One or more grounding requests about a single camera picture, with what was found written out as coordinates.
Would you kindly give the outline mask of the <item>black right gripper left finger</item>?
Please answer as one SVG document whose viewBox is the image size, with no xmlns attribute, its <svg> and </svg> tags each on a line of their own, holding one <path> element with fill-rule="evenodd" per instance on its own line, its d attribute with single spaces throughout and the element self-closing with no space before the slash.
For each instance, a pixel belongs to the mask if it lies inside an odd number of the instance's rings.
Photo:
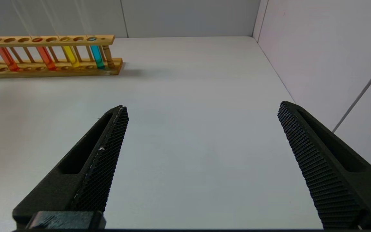
<svg viewBox="0 0 371 232">
<path fill-rule="evenodd" d="M 128 122 L 127 107 L 108 110 L 13 209 L 15 222 L 39 211 L 105 212 Z"/>
</svg>

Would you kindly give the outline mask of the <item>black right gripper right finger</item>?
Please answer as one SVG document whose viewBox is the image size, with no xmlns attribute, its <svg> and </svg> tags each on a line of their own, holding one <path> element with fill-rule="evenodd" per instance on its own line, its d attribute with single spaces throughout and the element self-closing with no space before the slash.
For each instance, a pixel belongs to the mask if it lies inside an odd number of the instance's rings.
<svg viewBox="0 0 371 232">
<path fill-rule="evenodd" d="M 325 230 L 371 230 L 371 164 L 304 108 L 277 117 Z"/>
</svg>

